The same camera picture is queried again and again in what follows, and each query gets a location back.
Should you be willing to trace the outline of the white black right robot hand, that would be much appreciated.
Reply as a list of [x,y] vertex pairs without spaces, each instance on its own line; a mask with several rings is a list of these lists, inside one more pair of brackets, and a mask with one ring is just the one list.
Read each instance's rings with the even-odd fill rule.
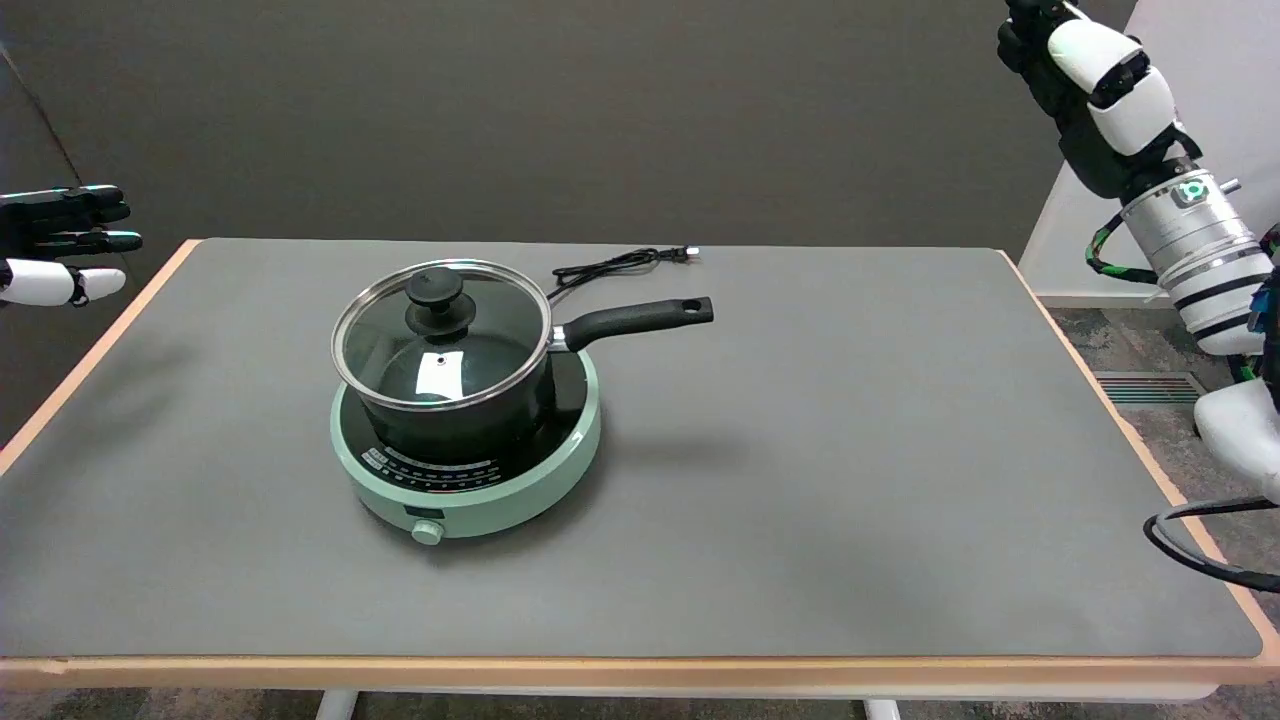
[[1093,195],[1129,204],[1202,158],[1140,41],[1076,3],[1010,1],[997,41],[1000,60],[1053,120],[1062,158]]

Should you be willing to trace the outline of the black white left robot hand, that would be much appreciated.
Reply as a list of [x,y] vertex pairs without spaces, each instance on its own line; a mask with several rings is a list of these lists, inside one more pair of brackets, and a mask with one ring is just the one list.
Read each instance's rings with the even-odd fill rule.
[[77,266],[63,260],[141,249],[141,234],[109,227],[129,215],[125,193],[114,184],[4,193],[3,302],[83,307],[119,292],[128,279],[124,270]]

